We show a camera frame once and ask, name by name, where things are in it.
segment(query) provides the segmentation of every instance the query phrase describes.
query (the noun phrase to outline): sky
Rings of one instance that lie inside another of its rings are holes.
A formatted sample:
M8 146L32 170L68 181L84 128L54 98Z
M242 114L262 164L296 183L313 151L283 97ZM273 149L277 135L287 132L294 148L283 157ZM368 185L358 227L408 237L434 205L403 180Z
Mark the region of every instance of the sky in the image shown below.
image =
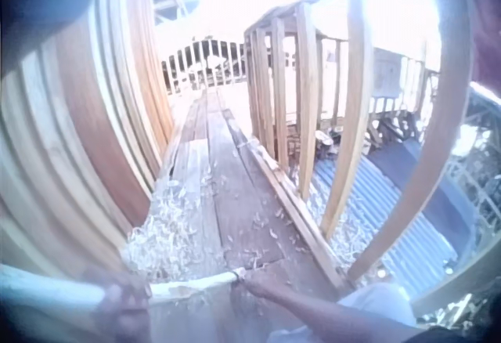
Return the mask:
M190 39L212 34L231 41L243 40L243 32L267 10L297 0L200 0L188 17L161 25L163 52L174 52ZM428 58L438 62L440 41L434 0L366 0L366 16L376 47L420 58L424 39ZM323 0L313 6L315 25L323 32L346 38L347 0Z

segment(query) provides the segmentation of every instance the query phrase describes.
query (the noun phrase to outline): corrugated metal roof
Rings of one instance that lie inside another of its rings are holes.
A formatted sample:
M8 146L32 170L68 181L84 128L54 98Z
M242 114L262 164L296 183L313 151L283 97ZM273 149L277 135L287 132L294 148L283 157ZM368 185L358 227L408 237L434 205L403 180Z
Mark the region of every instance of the corrugated metal roof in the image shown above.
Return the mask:
M318 212L325 208L328 197L326 190L330 189L335 171L335 163L331 159L315 164L314 185L321 190L312 193L308 206L318 219L321 218ZM358 236L370 239L390 215L399 197L400 190L391 180L362 157L348 201L351 218L359 225L357 228L362 227L363 230L362 235L358 233ZM337 233L334 238L341 240L340 237L343 236ZM442 280L445 276L444 261L456 258L456 252L447 240L423 214L419 214L397 244L383 257L383 263L412 299Z

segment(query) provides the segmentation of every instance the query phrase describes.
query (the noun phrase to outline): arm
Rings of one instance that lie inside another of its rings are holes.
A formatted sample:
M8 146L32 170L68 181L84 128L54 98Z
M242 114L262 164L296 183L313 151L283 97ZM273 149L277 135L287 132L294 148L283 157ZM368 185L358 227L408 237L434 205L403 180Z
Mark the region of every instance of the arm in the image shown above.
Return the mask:
M264 274L256 275L243 281L249 292L289 310L325 342L401 343L422 332L370 312L299 294L263 279Z

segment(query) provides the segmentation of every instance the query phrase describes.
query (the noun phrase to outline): person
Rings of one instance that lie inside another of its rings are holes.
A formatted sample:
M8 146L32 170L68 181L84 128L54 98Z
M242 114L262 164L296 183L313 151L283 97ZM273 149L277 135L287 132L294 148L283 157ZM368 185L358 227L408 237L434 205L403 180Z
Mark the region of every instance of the person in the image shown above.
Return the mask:
M409 303L391 283L369 285L333 303L300 294L262 270L248 272L240 282L253 296L281 305L305 323L293 331L272 332L268 343L489 343L498 338L495 332L499 308L493 309L493 328L475 340L442 327L417 328ZM103 331L117 343L150 342L148 287L128 274L95 283L108 285L106 297L96 311Z

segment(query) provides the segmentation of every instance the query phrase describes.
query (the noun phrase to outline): hand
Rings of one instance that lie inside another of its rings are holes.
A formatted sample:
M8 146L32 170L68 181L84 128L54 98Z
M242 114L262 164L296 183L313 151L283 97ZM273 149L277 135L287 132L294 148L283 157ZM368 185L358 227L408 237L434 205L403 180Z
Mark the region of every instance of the hand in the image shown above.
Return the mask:
M111 273L98 268L85 272L86 281L106 289L95 312L96 326L116 342L150 341L148 298L150 286L129 273Z
M257 298L273 298L278 293L289 290L287 285L278 282L265 269L247 271L242 284Z

